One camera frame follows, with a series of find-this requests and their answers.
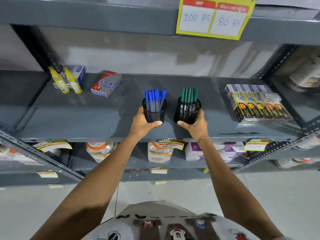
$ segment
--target glue bottle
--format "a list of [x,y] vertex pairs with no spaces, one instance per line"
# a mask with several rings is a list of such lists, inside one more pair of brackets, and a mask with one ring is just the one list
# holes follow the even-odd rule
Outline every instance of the glue bottle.
[[52,66],[49,66],[49,71],[51,73],[53,80],[60,87],[61,91],[63,93],[69,93],[70,89],[68,88],[68,85],[62,79],[62,77],[58,74],[58,72],[56,72],[56,70]]
[[64,70],[64,72],[66,74],[66,79],[69,81],[69,83],[72,86],[74,92],[77,93],[77,94],[82,93],[82,89],[81,89],[76,77],[72,74],[72,72],[70,72],[69,69],[66,68],[66,67],[64,67],[63,70]]

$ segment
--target black mesh pen holder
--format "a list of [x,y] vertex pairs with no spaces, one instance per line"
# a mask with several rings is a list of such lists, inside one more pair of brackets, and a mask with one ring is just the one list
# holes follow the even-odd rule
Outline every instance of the black mesh pen holder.
[[143,106],[143,114],[146,117],[147,123],[152,123],[154,121],[165,121],[165,114],[166,114],[166,108],[167,108],[167,101],[163,100],[162,108],[160,109],[160,112],[150,112],[147,110],[147,101],[146,99],[143,99],[142,101]]
[[174,113],[173,120],[177,123],[179,120],[193,125],[196,121],[198,111],[201,109],[201,102],[197,99],[194,102],[193,106],[189,106],[189,109],[186,108],[186,104],[181,102],[181,97],[178,98],[176,112]]

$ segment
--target floor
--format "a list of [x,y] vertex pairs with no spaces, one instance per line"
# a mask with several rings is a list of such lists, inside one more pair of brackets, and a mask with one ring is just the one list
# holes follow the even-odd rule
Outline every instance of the floor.
[[[248,173],[238,177],[283,234],[296,240],[319,238],[320,172]],[[0,240],[28,240],[74,186],[0,188]],[[129,204],[150,200],[167,200],[196,214],[223,215],[208,179],[169,181],[162,185],[122,182],[103,221]]]

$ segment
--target white wall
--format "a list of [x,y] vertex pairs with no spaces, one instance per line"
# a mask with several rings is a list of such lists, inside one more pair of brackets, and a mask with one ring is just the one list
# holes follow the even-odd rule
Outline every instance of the white wall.
[[0,24],[0,70],[42,71],[38,62],[8,24]]
[[233,40],[41,27],[62,64],[88,72],[243,77],[254,75],[278,48]]

